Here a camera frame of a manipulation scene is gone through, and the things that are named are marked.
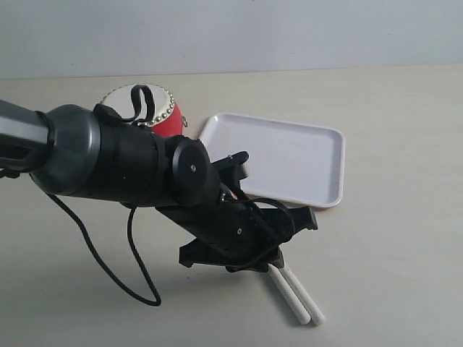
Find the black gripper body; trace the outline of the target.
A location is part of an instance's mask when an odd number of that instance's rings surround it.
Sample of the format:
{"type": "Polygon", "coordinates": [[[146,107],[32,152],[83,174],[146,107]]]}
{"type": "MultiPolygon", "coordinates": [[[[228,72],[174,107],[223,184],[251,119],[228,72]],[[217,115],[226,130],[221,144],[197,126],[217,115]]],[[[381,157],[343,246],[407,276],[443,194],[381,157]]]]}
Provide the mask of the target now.
{"type": "Polygon", "coordinates": [[[213,205],[177,205],[157,211],[195,237],[179,248],[181,265],[213,265],[230,273],[263,273],[269,265],[282,268],[280,245],[304,229],[318,228],[310,207],[289,208],[276,200],[243,195],[236,200],[225,193],[213,205]]]}

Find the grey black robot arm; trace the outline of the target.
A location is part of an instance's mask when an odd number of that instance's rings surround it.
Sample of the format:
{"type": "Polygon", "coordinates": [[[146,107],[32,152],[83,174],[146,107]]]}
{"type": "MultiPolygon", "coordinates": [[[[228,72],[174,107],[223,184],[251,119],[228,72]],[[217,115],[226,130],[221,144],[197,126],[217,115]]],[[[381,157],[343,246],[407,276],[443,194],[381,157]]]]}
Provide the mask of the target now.
{"type": "Polygon", "coordinates": [[[51,195],[155,208],[193,235],[179,250],[185,267],[283,267],[281,244],[318,227],[308,207],[250,199],[240,186],[248,157],[242,151],[212,161],[202,142],[161,137],[102,104],[42,113],[1,103],[3,169],[30,175],[51,195]]]}

